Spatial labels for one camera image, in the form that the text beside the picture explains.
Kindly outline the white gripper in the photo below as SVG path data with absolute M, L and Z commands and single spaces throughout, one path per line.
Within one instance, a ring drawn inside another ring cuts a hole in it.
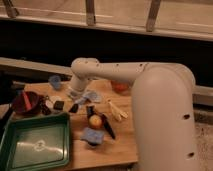
M 87 86 L 86 81 L 73 79 L 68 84 L 67 94 L 72 99 L 77 99 L 84 93 L 86 86 Z M 77 113 L 78 109 L 79 109 L 79 104 L 75 103 L 75 104 L 72 105 L 69 112 L 70 113 Z

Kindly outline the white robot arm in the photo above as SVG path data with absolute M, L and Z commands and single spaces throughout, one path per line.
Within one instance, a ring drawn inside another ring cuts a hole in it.
M 199 171 L 193 114 L 195 78 L 182 64 L 101 63 L 77 58 L 69 93 L 76 99 L 93 78 L 132 86 L 132 114 L 139 171 Z

